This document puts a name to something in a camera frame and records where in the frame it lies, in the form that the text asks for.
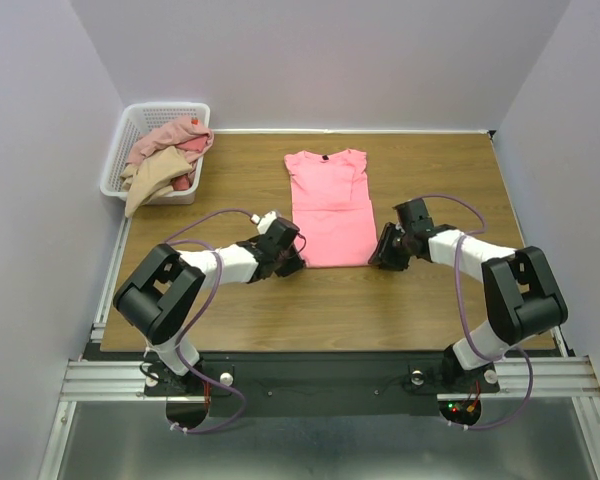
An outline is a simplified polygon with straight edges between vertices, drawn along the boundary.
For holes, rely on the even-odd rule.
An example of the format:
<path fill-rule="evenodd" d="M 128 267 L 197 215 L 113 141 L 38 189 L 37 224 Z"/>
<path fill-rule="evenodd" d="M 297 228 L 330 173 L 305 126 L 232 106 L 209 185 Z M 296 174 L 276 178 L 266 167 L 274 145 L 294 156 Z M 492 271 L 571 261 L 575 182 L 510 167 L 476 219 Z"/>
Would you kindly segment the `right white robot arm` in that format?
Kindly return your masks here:
<path fill-rule="evenodd" d="M 380 269 L 404 271 L 417 258 L 449 266 L 454 271 L 456 302 L 463 338 L 443 353 L 440 378 L 452 390 L 462 390 L 476 372 L 503 357 L 527 339 L 556 328 L 568 319 L 568 307 L 544 252 L 497 246 L 477 239 L 486 230 L 464 232 L 449 224 L 435 224 L 425 199 L 415 198 L 394 207 L 398 221 L 387 223 L 369 263 Z M 461 276 L 483 286 L 487 319 L 469 329 Z"/>

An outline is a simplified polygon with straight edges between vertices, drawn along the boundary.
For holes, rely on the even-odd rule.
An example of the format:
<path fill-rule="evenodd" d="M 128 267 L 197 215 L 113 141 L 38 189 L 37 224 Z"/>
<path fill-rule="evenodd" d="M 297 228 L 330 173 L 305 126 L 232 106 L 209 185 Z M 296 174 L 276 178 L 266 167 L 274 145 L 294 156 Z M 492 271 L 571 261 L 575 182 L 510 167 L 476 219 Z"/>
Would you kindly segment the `bright pink t shirt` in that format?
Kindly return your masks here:
<path fill-rule="evenodd" d="M 301 257 L 309 268 L 360 267 L 377 245 L 369 194 L 367 154 L 346 149 L 330 155 L 287 154 L 292 221 L 305 240 Z"/>

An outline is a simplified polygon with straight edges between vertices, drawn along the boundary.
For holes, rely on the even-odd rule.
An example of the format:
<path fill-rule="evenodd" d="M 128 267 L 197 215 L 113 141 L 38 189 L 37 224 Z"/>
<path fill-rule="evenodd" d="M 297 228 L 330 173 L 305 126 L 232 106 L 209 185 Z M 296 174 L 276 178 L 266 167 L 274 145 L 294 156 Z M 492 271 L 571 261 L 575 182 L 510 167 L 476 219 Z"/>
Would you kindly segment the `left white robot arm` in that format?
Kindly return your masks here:
<path fill-rule="evenodd" d="M 287 277 L 305 268 L 301 252 L 307 240 L 298 226 L 275 213 L 256 224 L 255 236 L 222 248 L 200 242 L 200 251 L 178 250 L 186 239 L 158 244 L 116 291 L 113 307 L 142 334 L 166 370 L 161 374 L 140 366 L 150 387 L 170 383 L 182 394 L 201 384 L 235 391 L 229 374 L 213 380 L 203 373 L 201 355 L 187 335 L 220 286 Z"/>

